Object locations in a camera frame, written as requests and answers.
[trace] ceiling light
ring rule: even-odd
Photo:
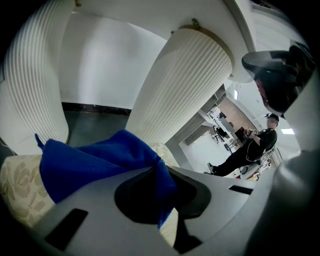
[[[281,129],[283,134],[295,134],[294,130],[290,129]]]
[[[238,99],[238,91],[234,90],[234,98],[237,100]]]

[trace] fluted column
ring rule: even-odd
[[[151,67],[126,129],[146,143],[166,143],[223,84],[232,66],[219,38],[178,29]]]
[[[66,142],[58,60],[74,0],[47,1],[21,27],[3,63],[0,137],[18,155],[39,154],[34,134]]]

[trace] black baseboard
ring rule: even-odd
[[[69,103],[62,102],[63,111],[69,112],[89,112],[89,113],[100,113],[100,114],[116,114],[130,116],[131,109],[114,107],[114,106],[101,106],[93,104],[80,104],[80,103]]]

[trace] blue cloth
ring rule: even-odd
[[[169,216],[178,188],[165,162],[147,144],[132,133],[121,130],[110,139],[81,147],[70,147],[49,139],[45,145],[35,135],[43,155],[40,174],[55,203],[82,186],[107,177],[140,168],[155,167],[155,202],[161,206],[158,227]]]

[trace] black cap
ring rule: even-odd
[[[269,118],[274,118],[275,120],[277,120],[277,122],[279,123],[279,116],[277,116],[276,114],[270,114],[269,116],[268,116],[268,119]]]

